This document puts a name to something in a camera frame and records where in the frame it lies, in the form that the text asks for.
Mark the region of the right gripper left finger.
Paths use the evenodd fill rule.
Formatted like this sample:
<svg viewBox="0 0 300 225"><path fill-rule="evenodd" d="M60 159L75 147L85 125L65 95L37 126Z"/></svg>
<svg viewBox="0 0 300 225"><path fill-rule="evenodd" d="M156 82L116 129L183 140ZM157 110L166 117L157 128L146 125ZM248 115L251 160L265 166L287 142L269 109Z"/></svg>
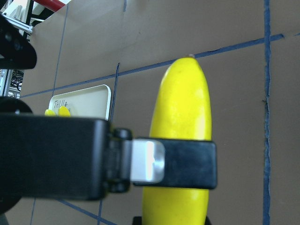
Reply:
<svg viewBox="0 0 300 225"><path fill-rule="evenodd" d="M214 189L211 141L137 138L102 119L0 116L2 196L97 200L138 186Z"/></svg>

